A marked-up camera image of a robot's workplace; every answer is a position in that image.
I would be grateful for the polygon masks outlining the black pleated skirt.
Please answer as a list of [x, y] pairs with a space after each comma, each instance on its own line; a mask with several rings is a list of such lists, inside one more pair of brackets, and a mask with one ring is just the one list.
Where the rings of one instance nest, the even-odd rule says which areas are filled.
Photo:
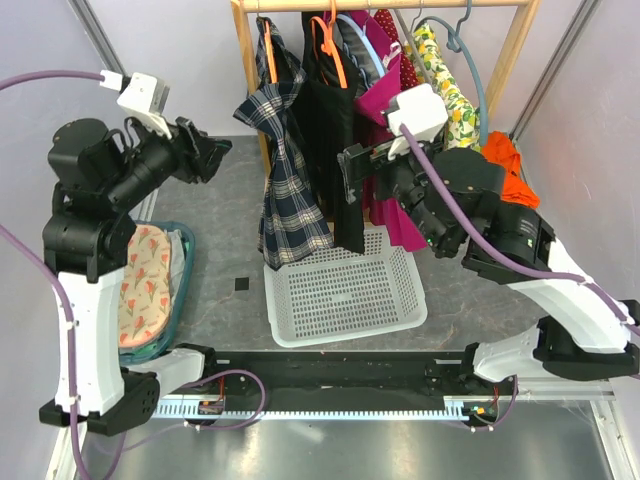
[[354, 101], [360, 83], [356, 66], [339, 52], [347, 86], [340, 85], [335, 61], [321, 51], [324, 32], [313, 18], [322, 13], [304, 12], [302, 66], [307, 80], [301, 91], [299, 125], [310, 148], [312, 185], [325, 218], [334, 222], [334, 245], [350, 252], [364, 252], [361, 203], [345, 200], [344, 181], [337, 157], [354, 144]]

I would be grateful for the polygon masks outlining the navy plaid skirt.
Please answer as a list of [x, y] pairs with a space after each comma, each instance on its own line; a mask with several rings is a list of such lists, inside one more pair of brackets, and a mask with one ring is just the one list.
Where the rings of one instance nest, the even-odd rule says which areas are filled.
[[314, 195], [305, 159], [305, 142], [293, 107], [306, 81], [300, 61], [285, 46], [272, 20], [271, 37], [278, 81], [269, 82], [263, 28], [255, 63], [260, 83], [237, 107], [234, 118], [268, 140], [270, 173], [264, 192], [257, 248], [277, 271], [315, 251], [333, 246], [333, 238]]

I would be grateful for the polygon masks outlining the magenta pleated skirt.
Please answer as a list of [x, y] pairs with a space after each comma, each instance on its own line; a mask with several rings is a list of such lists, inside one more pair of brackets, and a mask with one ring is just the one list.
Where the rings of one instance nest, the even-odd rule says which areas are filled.
[[[392, 41], [374, 19], [374, 14], [365, 10], [352, 10], [345, 13], [365, 31], [380, 58], [390, 52]], [[343, 49], [342, 37], [335, 22], [334, 41]], [[363, 146], [372, 146], [393, 138], [387, 130], [383, 111], [389, 107], [391, 99], [403, 92], [400, 83], [400, 54], [389, 64], [387, 73], [371, 87], [368, 87], [360, 75], [360, 89], [356, 94], [354, 108], [355, 141]], [[387, 229], [393, 246], [400, 246], [407, 252], [415, 252], [426, 247], [426, 241], [413, 225], [408, 215], [401, 209], [396, 199], [377, 200], [373, 190], [373, 179], [367, 179], [363, 185], [362, 207], [369, 213], [371, 222]]]

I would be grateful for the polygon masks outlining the orange hanger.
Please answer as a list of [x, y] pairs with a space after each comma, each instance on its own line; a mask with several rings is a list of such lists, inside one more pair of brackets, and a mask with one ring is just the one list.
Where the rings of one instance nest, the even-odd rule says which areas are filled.
[[274, 49], [271, 37], [271, 24], [265, 17], [258, 15], [257, 20], [263, 28], [264, 50], [267, 59], [269, 82], [276, 83], [278, 81], [277, 65], [274, 56]]
[[318, 49], [316, 47], [316, 27], [319, 27], [320, 30], [323, 32], [323, 41], [320, 45], [320, 49], [326, 56], [328, 56], [333, 61], [334, 66], [336, 68], [336, 73], [337, 73], [340, 87], [342, 89], [347, 89], [348, 81], [345, 75], [344, 67], [339, 55], [338, 48], [336, 47], [333, 40], [333, 26], [336, 22], [336, 17], [337, 17], [337, 3], [335, 0], [330, 1], [330, 13], [331, 13], [331, 16], [330, 16], [329, 24], [326, 24], [325, 21], [319, 16], [313, 16], [309, 21], [311, 26], [312, 40], [313, 40], [312, 42], [313, 50], [316, 58], [319, 59]]

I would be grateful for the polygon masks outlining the light blue hanger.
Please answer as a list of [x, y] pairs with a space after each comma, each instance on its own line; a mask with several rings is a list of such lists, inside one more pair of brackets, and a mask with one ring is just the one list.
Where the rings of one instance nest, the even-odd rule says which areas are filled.
[[391, 61], [402, 52], [401, 45], [392, 42], [390, 52], [380, 58], [365, 31], [350, 15], [338, 14], [336, 23], [344, 53], [358, 68], [364, 83], [371, 87], [387, 73]]

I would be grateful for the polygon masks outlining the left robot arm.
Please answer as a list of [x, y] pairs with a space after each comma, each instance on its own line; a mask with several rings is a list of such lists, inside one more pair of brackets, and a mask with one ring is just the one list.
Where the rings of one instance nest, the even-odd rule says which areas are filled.
[[119, 288], [136, 225], [131, 210], [167, 179], [205, 183], [232, 144], [178, 118], [165, 135], [134, 121], [138, 143], [84, 118], [54, 135], [48, 162], [57, 176], [42, 238], [45, 270], [61, 305], [61, 366], [55, 397], [39, 412], [60, 427], [85, 423], [112, 437], [146, 423], [159, 400], [185, 385], [208, 393], [219, 382], [209, 347], [181, 344], [126, 368], [118, 348]]

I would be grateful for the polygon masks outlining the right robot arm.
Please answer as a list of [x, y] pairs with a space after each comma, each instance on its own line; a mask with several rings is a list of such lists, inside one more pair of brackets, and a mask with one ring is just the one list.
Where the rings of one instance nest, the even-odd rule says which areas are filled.
[[616, 301], [576, 264], [553, 228], [531, 207], [502, 199], [506, 171], [468, 148], [391, 156], [390, 143], [353, 145], [337, 156], [344, 197], [364, 197], [364, 182], [398, 201], [438, 258], [467, 248], [464, 268], [525, 295], [545, 316], [525, 332], [465, 348], [455, 382], [483, 392], [509, 377], [609, 380], [639, 374], [635, 300]]

